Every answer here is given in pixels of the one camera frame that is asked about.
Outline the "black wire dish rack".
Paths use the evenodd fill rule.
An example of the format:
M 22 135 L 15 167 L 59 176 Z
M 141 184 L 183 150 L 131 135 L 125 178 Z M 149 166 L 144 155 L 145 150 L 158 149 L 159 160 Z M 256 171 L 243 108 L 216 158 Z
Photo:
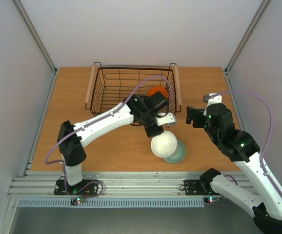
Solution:
M 91 67 L 84 108 L 93 116 L 106 112 L 124 101 L 136 86 L 135 94 L 146 96 L 152 87 L 162 86 L 168 92 L 169 111 L 182 111 L 179 69 L 176 63 L 168 67 L 109 65 L 96 61 Z

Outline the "orange bowl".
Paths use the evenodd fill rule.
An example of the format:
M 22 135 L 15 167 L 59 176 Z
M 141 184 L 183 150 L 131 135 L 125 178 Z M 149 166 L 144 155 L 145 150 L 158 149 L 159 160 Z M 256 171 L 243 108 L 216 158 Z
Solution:
M 148 92 L 148 96 L 150 97 L 150 96 L 154 95 L 157 92 L 161 92 L 165 96 L 165 98 L 168 99 L 168 92 L 167 92 L 167 90 L 163 86 L 160 86 L 160 85 L 151 87 L 149 92 Z

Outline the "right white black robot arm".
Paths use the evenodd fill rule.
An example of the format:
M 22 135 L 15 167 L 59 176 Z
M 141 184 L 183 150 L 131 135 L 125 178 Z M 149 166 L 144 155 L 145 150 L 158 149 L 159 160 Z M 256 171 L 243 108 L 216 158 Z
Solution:
M 230 182 L 214 168 L 200 176 L 200 187 L 205 194 L 217 193 L 246 211 L 264 234 L 282 234 L 282 186 L 278 184 L 264 160 L 254 138 L 235 128 L 232 112 L 222 103 L 206 109 L 187 106 L 186 124 L 203 128 L 219 151 L 234 162 L 256 190 L 250 193 Z

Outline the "white bowl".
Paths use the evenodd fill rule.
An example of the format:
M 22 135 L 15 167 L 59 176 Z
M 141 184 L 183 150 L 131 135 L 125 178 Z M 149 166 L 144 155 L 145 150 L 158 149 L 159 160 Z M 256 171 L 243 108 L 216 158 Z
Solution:
M 171 156 L 177 147 L 177 138 L 170 131 L 164 131 L 151 140 L 151 151 L 159 158 L 167 158 Z

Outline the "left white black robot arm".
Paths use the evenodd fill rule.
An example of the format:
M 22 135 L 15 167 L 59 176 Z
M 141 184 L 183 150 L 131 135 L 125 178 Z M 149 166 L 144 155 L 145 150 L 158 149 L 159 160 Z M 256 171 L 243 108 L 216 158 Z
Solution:
M 158 112 L 169 110 L 169 102 L 162 92 L 151 96 L 130 95 L 114 108 L 84 122 L 72 125 L 70 121 L 61 124 L 58 144 L 63 158 L 66 189 L 78 194 L 83 189 L 81 164 L 86 159 L 84 148 L 102 135 L 124 125 L 138 122 L 144 127 L 148 138 L 163 133 L 158 125 Z

